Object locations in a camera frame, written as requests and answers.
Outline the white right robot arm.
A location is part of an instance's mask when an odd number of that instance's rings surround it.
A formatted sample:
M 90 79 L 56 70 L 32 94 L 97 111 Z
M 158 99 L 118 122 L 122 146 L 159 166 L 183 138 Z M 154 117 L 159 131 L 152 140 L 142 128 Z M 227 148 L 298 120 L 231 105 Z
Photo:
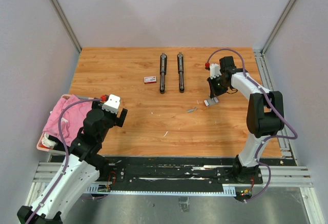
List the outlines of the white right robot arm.
M 246 118 L 249 135 L 244 148 L 235 158 L 232 170 L 233 179 L 243 183 L 256 174 L 258 160 L 267 141 L 284 127 L 279 117 L 279 115 L 283 116 L 282 94 L 264 88 L 246 70 L 237 68 L 231 56 L 221 58 L 219 64 L 206 63 L 205 67 L 210 72 L 207 81 L 211 99 L 227 93 L 229 89 L 235 89 L 249 102 Z M 279 115 L 274 110 L 264 110 L 270 108 L 267 98 Z

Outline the small white staple tray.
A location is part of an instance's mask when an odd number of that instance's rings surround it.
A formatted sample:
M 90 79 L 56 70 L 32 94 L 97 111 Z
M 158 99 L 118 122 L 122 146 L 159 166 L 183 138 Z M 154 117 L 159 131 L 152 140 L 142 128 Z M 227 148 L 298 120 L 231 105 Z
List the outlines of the small white staple tray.
M 219 100 L 217 97 L 208 98 L 208 99 L 204 100 L 204 104 L 206 107 L 213 106 L 217 103 L 219 103 Z

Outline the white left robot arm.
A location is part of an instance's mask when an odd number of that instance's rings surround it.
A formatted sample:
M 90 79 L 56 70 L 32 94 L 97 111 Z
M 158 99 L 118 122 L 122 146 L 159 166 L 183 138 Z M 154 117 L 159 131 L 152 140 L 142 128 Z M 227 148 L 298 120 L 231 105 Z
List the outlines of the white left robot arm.
M 87 187 L 109 177 L 108 161 L 98 154 L 109 129 L 122 127 L 128 110 L 119 110 L 114 94 L 94 98 L 77 137 L 65 148 L 65 159 L 41 196 L 17 212 L 20 223 L 62 223 Z

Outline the black stapler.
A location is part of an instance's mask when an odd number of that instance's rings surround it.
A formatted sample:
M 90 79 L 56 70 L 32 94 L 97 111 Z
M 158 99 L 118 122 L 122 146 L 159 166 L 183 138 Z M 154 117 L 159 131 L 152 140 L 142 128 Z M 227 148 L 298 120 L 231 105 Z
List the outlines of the black stapler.
M 167 55 L 162 53 L 160 56 L 160 86 L 159 91 L 161 94 L 165 92 L 165 82 L 167 73 Z
M 184 85 L 184 60 L 183 60 L 183 54 L 179 52 L 177 54 L 177 64 L 178 64 L 178 74 L 179 74 L 179 91 L 181 93 L 185 90 Z

